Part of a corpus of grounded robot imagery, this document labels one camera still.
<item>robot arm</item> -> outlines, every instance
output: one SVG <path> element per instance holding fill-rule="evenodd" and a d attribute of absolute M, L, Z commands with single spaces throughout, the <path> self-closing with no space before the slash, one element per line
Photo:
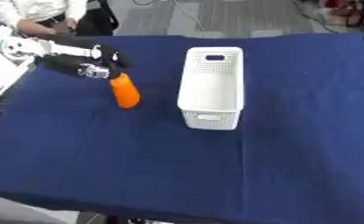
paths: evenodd
<path fill-rule="evenodd" d="M 114 79 L 131 66 L 127 56 L 116 49 L 68 36 L 8 37 L 2 51 L 11 60 L 35 57 L 48 69 L 92 79 Z"/>

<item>basket vent hole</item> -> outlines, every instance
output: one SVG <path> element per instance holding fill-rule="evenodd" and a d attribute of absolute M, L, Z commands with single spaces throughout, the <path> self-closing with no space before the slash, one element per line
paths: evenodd
<path fill-rule="evenodd" d="M 223 55 L 207 55 L 206 60 L 224 60 L 226 57 Z"/>

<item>white sleeve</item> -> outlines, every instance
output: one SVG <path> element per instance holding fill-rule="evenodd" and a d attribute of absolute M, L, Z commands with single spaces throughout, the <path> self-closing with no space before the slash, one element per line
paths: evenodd
<path fill-rule="evenodd" d="M 84 17 L 87 12 L 87 0 L 67 0 L 66 17 L 76 22 Z"/>
<path fill-rule="evenodd" d="M 11 0 L 0 0 L 0 22 L 18 28 L 18 21 L 25 19 L 25 17 L 18 14 L 18 10 Z"/>

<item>gray floor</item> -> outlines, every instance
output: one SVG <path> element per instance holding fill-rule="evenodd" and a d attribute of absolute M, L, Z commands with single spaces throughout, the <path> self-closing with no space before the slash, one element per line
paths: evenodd
<path fill-rule="evenodd" d="M 137 0 L 148 3 L 150 0 Z M 184 35 L 204 38 L 252 38 L 282 34 L 327 32 L 320 24 L 301 17 L 291 0 L 173 0 L 136 6 L 131 0 L 113 1 L 122 20 L 116 35 Z M 310 3 L 304 6 L 314 15 Z M 204 31 L 193 18 L 198 18 Z M 348 32 L 344 27 L 333 27 Z"/>

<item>basket handle hole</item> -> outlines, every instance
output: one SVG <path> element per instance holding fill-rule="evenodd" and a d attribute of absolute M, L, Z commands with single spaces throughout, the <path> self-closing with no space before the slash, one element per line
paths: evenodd
<path fill-rule="evenodd" d="M 224 60 L 226 57 L 224 55 L 207 55 L 206 60 Z"/>
<path fill-rule="evenodd" d="M 221 120 L 221 116 L 219 115 L 198 115 L 197 118 L 199 118 L 200 120 L 208 120 L 208 121 Z"/>

